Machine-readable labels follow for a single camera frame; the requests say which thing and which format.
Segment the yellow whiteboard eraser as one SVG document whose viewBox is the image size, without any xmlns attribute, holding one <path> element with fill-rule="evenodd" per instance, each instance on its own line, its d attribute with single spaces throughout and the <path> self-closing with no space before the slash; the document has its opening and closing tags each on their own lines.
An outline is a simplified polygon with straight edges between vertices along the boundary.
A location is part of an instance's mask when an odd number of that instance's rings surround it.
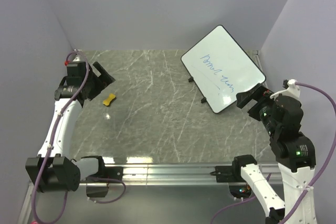
<svg viewBox="0 0 336 224">
<path fill-rule="evenodd" d="M 111 93 L 108 95 L 106 99 L 103 100 L 103 105 L 104 106 L 110 106 L 111 103 L 116 99 L 116 95 Z"/>
</svg>

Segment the white whiteboard black frame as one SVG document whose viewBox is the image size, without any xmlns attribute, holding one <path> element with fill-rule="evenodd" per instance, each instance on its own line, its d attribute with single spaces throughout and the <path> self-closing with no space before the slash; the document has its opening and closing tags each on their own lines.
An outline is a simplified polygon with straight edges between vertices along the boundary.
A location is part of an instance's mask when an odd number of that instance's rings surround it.
<svg viewBox="0 0 336 224">
<path fill-rule="evenodd" d="M 222 25 L 184 53 L 181 62 L 215 114 L 234 104 L 236 94 L 266 81 L 261 68 Z"/>
</svg>

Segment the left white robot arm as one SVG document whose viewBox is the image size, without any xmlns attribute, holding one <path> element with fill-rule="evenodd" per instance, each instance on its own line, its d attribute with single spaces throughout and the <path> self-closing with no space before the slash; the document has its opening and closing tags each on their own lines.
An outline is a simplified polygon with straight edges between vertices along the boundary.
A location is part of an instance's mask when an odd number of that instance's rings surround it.
<svg viewBox="0 0 336 224">
<path fill-rule="evenodd" d="M 94 62 L 69 62 L 55 91 L 52 122 L 36 157 L 28 158 L 26 171 L 38 192 L 76 191 L 80 181 L 89 177 L 94 183 L 106 178 L 102 156 L 86 156 L 78 161 L 69 159 L 71 139 L 79 113 L 86 100 L 93 100 L 115 79 Z"/>
</svg>

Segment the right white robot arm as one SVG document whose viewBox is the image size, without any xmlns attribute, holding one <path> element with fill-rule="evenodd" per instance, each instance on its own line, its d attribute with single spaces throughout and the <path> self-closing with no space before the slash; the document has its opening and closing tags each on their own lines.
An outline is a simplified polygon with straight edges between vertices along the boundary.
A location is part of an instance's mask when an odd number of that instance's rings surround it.
<svg viewBox="0 0 336 224">
<path fill-rule="evenodd" d="M 236 95 L 238 108 L 256 101 L 248 115 L 264 125 L 281 173 L 284 199 L 263 177 L 253 156 L 237 156 L 232 162 L 233 179 L 251 187 L 266 223 L 317 223 L 313 187 L 309 185 L 315 174 L 316 152 L 312 141 L 300 131 L 303 110 L 299 95 L 294 84 L 276 93 L 257 84 Z"/>
</svg>

